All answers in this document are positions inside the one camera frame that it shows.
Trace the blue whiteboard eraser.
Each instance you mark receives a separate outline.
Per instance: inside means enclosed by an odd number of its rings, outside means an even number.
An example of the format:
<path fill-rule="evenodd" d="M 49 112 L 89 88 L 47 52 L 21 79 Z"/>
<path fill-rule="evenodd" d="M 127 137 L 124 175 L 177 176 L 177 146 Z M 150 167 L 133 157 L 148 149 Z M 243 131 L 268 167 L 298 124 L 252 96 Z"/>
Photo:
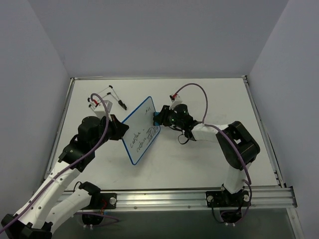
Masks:
<path fill-rule="evenodd" d="M 154 114 L 153 114 L 153 125 L 154 126 L 160 126 L 159 121 L 158 121 L 158 115 L 159 115 L 159 112 L 154 112 Z"/>

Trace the blue framed small whiteboard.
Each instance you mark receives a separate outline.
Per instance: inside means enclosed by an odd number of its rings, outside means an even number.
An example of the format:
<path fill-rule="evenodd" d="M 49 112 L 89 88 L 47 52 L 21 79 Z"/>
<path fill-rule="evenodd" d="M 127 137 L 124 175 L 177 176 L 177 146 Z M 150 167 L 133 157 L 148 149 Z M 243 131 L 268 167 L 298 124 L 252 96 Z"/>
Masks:
<path fill-rule="evenodd" d="M 155 112 L 153 99 L 148 96 L 123 120 L 129 129 L 122 141 L 132 165 L 137 165 L 160 133 L 160 127 L 153 125 Z"/>

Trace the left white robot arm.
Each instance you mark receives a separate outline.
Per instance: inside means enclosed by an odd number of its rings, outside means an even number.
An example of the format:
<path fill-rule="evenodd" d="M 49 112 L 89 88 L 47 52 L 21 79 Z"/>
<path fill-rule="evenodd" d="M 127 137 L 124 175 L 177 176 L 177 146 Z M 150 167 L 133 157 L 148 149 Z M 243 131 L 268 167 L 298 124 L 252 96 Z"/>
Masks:
<path fill-rule="evenodd" d="M 78 126 L 78 133 L 64 147 L 49 176 L 29 201 L 1 221 L 2 233 L 10 239 L 50 239 L 55 231 L 84 207 L 100 205 L 100 188 L 82 183 L 67 199 L 57 202 L 69 184 L 95 158 L 95 151 L 108 140 L 120 140 L 129 126 L 115 115 L 89 116 Z"/>

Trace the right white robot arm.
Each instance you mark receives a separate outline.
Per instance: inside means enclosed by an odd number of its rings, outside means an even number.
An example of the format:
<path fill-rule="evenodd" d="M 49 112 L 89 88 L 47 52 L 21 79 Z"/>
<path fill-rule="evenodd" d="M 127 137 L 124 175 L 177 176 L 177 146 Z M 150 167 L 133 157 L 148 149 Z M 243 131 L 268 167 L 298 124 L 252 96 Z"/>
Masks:
<path fill-rule="evenodd" d="M 219 143 L 229 165 L 222 184 L 225 189 L 221 193 L 224 204 L 234 205 L 239 200 L 239 192 L 244 184 L 251 184 L 248 168 L 260 153 L 260 147 L 241 122 L 205 124 L 189 114 L 187 105 L 179 104 L 174 109 L 164 105 L 160 112 L 154 113 L 153 124 L 181 131 L 187 140 Z"/>

